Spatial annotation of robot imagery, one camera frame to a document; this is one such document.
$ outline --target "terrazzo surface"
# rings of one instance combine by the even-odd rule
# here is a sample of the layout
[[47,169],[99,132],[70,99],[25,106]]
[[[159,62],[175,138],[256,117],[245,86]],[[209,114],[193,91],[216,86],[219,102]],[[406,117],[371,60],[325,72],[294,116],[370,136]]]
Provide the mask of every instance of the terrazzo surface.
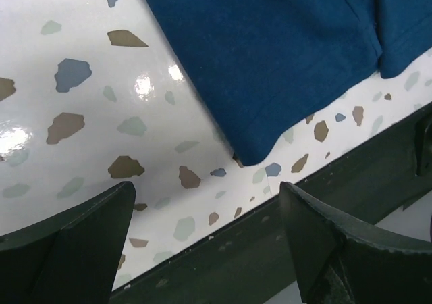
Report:
[[351,88],[244,167],[144,0],[1,0],[0,13],[0,235],[130,180],[114,288],[432,101],[429,52]]

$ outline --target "black object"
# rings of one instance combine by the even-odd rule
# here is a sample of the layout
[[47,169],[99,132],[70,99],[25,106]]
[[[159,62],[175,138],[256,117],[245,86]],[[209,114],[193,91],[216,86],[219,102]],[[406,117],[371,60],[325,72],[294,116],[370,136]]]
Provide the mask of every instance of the black object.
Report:
[[[431,113],[424,106],[296,185],[376,224],[432,189],[432,172],[416,175],[414,142]],[[276,196],[117,289],[109,303],[263,304],[296,279],[286,242]]]
[[131,182],[0,240],[0,303],[106,304],[135,202]]
[[417,174],[422,176],[432,170],[432,114],[416,125]]
[[304,303],[432,303],[431,243],[365,223],[287,182],[279,199]]

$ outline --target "folded cloth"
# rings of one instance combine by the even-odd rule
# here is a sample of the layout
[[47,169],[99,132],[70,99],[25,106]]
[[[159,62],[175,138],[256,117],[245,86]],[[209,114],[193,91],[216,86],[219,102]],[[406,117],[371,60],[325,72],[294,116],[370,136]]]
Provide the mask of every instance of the folded cloth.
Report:
[[147,0],[243,164],[381,67],[432,45],[432,0]]

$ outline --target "blue fabric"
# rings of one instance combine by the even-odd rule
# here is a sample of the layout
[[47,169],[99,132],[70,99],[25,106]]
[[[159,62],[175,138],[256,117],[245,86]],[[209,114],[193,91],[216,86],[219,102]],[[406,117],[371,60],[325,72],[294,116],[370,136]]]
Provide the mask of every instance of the blue fabric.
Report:
[[[414,3],[412,15],[411,0],[147,0],[245,165],[379,65],[400,73],[432,43],[430,1]],[[383,45],[388,38],[400,50]]]

